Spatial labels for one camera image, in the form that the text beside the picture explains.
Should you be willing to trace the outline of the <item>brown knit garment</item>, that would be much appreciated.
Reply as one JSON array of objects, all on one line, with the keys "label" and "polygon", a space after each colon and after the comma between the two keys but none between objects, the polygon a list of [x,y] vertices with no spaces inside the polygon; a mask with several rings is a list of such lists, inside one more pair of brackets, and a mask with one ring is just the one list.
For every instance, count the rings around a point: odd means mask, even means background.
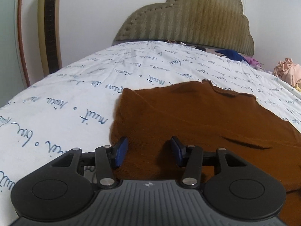
[{"label": "brown knit garment", "polygon": [[168,140],[213,152],[220,147],[272,175],[285,187],[280,218],[300,225],[300,132],[260,106],[255,96],[224,90],[209,81],[163,88],[125,89],[115,109],[111,141],[128,139],[120,179],[179,179]]}]

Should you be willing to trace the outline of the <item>pink clothes pile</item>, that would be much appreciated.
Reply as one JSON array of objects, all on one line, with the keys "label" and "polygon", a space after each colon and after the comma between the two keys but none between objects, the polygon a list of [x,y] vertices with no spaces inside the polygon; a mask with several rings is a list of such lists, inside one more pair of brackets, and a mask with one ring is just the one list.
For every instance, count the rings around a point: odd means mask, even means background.
[{"label": "pink clothes pile", "polygon": [[275,66],[274,75],[296,88],[300,85],[301,67],[299,64],[295,64],[291,58],[285,58]]}]

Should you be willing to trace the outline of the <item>white script-print bed sheet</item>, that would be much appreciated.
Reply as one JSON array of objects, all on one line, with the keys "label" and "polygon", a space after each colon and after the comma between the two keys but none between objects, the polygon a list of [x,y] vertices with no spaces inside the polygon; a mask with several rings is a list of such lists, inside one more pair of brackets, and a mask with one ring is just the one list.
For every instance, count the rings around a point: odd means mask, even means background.
[{"label": "white script-print bed sheet", "polygon": [[73,147],[109,143],[118,97],[133,90],[209,80],[257,102],[300,129],[300,93],[269,73],[192,47],[128,42],[101,50],[48,75],[1,108],[1,225],[17,215],[15,183]]}]

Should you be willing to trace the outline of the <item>frosted glass door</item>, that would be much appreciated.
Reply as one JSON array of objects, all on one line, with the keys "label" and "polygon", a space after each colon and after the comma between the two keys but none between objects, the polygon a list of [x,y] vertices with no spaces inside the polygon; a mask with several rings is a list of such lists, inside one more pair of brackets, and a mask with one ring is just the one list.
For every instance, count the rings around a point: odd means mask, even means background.
[{"label": "frosted glass door", "polygon": [[21,33],[21,0],[1,0],[1,106],[30,86]]}]

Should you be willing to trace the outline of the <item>purple cloth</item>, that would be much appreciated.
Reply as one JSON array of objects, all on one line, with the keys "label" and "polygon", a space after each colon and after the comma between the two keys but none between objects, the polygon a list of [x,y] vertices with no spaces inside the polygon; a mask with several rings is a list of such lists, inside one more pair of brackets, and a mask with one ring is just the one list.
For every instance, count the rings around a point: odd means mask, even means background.
[{"label": "purple cloth", "polygon": [[245,56],[245,60],[254,69],[263,69],[262,64],[260,62],[258,62],[255,58]]}]

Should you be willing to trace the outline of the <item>dark blue cloth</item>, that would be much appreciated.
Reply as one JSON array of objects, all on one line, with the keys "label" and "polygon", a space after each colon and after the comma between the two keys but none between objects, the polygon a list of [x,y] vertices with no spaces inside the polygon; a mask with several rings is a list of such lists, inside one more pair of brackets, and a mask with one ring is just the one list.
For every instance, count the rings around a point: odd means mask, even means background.
[{"label": "dark blue cloth", "polygon": [[238,52],[236,52],[235,50],[215,50],[216,53],[219,54],[223,54],[224,56],[226,56],[227,58],[234,60],[234,61],[246,61],[246,59],[240,55]]}]

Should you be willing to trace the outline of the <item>olive padded headboard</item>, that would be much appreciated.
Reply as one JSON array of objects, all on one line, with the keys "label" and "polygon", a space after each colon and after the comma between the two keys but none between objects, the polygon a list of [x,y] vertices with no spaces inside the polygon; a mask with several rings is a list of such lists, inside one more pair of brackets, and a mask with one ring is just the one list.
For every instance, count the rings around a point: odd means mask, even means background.
[{"label": "olive padded headboard", "polygon": [[137,9],[114,42],[174,40],[252,56],[254,40],[241,0],[167,0]]}]

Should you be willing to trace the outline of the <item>gold tower air conditioner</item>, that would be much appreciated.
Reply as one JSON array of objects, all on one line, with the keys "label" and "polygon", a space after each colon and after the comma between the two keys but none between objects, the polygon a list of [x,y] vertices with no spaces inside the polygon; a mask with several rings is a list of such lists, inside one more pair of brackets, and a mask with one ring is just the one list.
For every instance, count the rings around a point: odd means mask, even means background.
[{"label": "gold tower air conditioner", "polygon": [[60,0],[38,0],[38,38],[44,76],[62,68],[59,5]]}]

